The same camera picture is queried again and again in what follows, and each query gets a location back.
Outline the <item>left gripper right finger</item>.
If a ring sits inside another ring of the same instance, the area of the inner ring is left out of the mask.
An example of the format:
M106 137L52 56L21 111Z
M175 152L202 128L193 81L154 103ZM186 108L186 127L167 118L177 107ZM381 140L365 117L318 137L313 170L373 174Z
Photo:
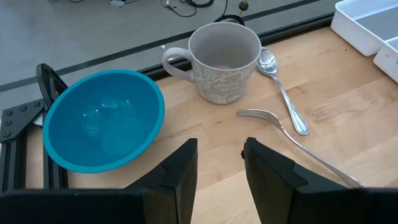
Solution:
M398 188L347 188L255 138L241 155L262 224L398 224Z

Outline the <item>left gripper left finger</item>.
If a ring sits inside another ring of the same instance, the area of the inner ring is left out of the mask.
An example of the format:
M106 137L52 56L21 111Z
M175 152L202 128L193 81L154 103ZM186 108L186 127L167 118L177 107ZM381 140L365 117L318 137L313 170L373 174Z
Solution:
M15 190L0 195L0 224L190 224L198 141L188 139L125 189Z

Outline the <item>silver spoon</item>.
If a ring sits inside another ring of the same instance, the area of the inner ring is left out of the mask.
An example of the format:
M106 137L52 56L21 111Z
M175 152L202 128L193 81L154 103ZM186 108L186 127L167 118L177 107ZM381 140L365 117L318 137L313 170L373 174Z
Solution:
M285 100L287 109L290 113L292 124L296 132L302 136L308 135L310 133L310 128L308 127L308 124L301 117L300 113L297 111L296 107L291 102L281 82L277 78L277 71L278 71L277 60L274 57L274 54L265 47L261 47L261 54L257 60L257 68L263 75L272 78L276 82Z

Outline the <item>white cutlery tray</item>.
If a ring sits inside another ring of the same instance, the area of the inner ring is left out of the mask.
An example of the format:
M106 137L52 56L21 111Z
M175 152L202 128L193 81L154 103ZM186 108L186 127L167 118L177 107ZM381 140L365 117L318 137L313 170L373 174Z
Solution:
M331 29L398 83L398 0L342 0Z

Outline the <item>silver fork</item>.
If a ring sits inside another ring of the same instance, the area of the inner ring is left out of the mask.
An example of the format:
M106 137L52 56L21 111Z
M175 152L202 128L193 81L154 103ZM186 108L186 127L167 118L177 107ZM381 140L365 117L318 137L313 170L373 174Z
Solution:
M237 110L236 112L237 116L247 116L247 117L253 117L253 118L261 118L265 119L271 124L273 124L277 129L279 129L284 135L292 141L297 147L301 148L304 152L306 152L309 156L313 157L315 160L317 160L319 163L323 164L325 167L330 169L335 175L337 175L339 178L341 178L344 182L346 182L348 185L352 187L363 187L363 185L352 177L351 175L347 174L345 171L339 169L338 167L334 166L333 164L330 164L329 162L323 160L321 157L317 156L315 153L312 151L308 150L304 146L302 146L300 143L298 143L292 136L289 135L289 133L284 129L281 121L279 118L266 110L259 110L259 109L247 109L247 110Z

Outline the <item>blue bowl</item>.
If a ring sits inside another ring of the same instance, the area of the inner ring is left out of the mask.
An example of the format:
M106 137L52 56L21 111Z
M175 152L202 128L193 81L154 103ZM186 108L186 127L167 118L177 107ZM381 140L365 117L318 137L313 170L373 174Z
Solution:
M105 70L82 78L53 102L43 144L67 170L105 172L139 157L164 116L164 97L153 80L133 70Z

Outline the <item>grey patterned mug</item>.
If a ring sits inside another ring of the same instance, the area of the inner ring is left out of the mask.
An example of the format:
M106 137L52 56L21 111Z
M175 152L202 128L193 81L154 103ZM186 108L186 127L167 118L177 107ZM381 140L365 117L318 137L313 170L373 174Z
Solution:
M170 75L194 83L205 100L225 105L244 95L260 54L261 41L251 29L214 22L197 29L187 49L167 49L162 65Z

